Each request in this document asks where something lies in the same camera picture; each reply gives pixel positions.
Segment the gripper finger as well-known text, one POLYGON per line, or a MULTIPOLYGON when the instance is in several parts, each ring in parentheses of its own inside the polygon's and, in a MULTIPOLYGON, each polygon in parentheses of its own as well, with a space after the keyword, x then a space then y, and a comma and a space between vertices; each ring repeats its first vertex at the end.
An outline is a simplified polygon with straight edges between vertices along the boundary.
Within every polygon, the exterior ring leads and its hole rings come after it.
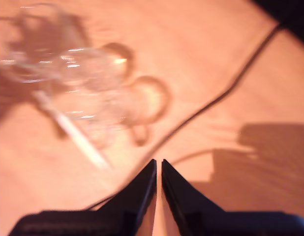
POLYGON ((162 189, 182 236, 213 236, 206 218, 224 210, 194 188, 166 159, 161 165, 162 189))
POLYGON ((156 192, 156 160, 141 172, 97 212, 101 216, 100 236, 134 236, 156 192))

